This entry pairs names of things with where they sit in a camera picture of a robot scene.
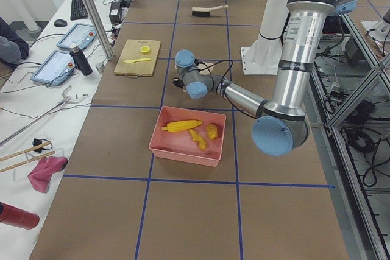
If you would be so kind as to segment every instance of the yellow plastic knife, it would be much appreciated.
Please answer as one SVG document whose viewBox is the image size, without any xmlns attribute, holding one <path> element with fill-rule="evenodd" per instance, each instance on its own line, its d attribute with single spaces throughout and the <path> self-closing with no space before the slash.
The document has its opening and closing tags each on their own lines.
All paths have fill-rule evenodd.
<svg viewBox="0 0 390 260">
<path fill-rule="evenodd" d="M 135 63 L 135 62 L 141 62 L 141 61 L 150 61 L 151 59 L 149 57 L 147 58 L 140 58 L 140 59 L 131 59 L 131 60 L 123 60 L 124 63 Z"/>
</svg>

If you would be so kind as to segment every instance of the white table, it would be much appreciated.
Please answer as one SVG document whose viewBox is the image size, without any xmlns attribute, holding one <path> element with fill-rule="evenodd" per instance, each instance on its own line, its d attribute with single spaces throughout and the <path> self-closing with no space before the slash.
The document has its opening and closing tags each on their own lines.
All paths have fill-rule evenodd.
<svg viewBox="0 0 390 260">
<path fill-rule="evenodd" d="M 112 26 L 108 18 L 110 5 L 103 5 L 102 2 L 103 0 L 95 0 L 105 30 L 109 30 Z M 65 0 L 40 36 L 42 37 L 52 33 L 67 33 L 74 23 L 91 24 L 89 19 L 70 21 L 70 7 L 71 0 Z M 54 27 L 54 21 L 59 18 L 67 20 L 68 25 L 66 27 Z M 52 51 L 58 49 L 56 44 L 59 39 L 60 37 L 54 37 L 38 41 L 32 46 L 29 58 L 25 61 L 42 63 Z M 95 38 L 93 43 L 84 50 L 85 55 L 88 56 L 97 44 L 99 44 L 99 40 L 98 38 Z M 76 94 L 82 96 L 82 94 L 87 93 L 89 97 L 80 104 L 88 104 L 91 102 L 91 98 L 95 93 L 101 78 L 101 74 L 98 73 L 96 66 L 104 60 L 104 52 L 101 49 L 101 46 L 99 46 L 96 48 L 91 58 L 88 59 L 91 67 L 94 68 L 92 74 L 83 76 L 80 72 L 78 75 L 72 76 L 65 83 L 56 87 L 47 88 L 45 86 L 37 86 L 15 93 L 1 93 L 0 107 L 29 116 L 38 116 L 62 100 L 62 91 L 69 85 L 72 86 L 69 95 L 74 97 Z M 37 65 L 20 65 L 10 79 L 12 81 L 19 81 L 26 73 L 34 72 L 36 68 L 30 68 L 30 66 Z M 2 92 L 14 91 L 36 85 L 37 83 L 33 83 L 30 80 L 30 76 L 31 74 L 28 74 L 21 83 L 12 84 L 7 82 L 4 85 Z M 65 105 L 62 108 L 69 108 L 72 106 L 73 105 Z M 59 111 L 58 113 L 41 118 L 37 123 L 7 142 L 4 146 L 0 147 L 0 157 L 30 148 L 32 146 L 33 138 L 44 138 L 52 141 L 54 150 L 56 151 L 54 156 L 66 156 L 69 158 L 88 109 L 89 106 L 78 107 L 71 110 Z M 0 141 L 25 126 L 30 121 L 30 118 L 24 118 L 0 110 Z M 12 163 L 18 163 L 24 159 L 23 156 L 18 156 L 6 163 L 2 162 L 0 167 L 3 168 Z M 37 165 L 37 163 L 37 161 L 31 162 L 14 170 L 0 173 L 0 202 L 31 211 L 40 216 L 40 223 L 32 230 L 0 225 L 0 259 L 22 260 L 29 258 L 62 178 L 63 172 L 54 174 L 51 179 L 49 191 L 46 194 L 34 190 L 27 179 L 27 174 Z"/>
</svg>

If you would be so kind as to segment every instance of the keyboard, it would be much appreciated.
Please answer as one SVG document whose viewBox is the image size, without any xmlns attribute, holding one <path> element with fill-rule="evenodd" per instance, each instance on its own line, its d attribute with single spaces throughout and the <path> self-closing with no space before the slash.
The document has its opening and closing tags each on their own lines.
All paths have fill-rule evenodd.
<svg viewBox="0 0 390 260">
<path fill-rule="evenodd" d="M 76 19 L 87 18 L 88 13 L 85 9 L 83 0 L 72 0 L 71 6 L 71 21 Z"/>
</svg>

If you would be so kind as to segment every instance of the red bottle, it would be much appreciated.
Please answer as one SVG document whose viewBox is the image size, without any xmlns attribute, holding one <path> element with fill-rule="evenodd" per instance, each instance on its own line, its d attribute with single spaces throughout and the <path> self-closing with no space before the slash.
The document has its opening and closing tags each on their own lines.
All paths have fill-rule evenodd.
<svg viewBox="0 0 390 260">
<path fill-rule="evenodd" d="M 0 223 L 31 230 L 38 222 L 38 214 L 0 202 Z"/>
</svg>

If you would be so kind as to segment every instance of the pink cloth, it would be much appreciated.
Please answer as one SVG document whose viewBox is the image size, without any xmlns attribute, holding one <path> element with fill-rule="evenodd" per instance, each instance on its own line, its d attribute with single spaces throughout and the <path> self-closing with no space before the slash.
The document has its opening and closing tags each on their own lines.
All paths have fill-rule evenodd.
<svg viewBox="0 0 390 260">
<path fill-rule="evenodd" d="M 41 158 L 34 170 L 27 176 L 32 187 L 39 192 L 47 193 L 52 174 L 63 170 L 67 162 L 68 159 L 65 157 Z"/>
</svg>

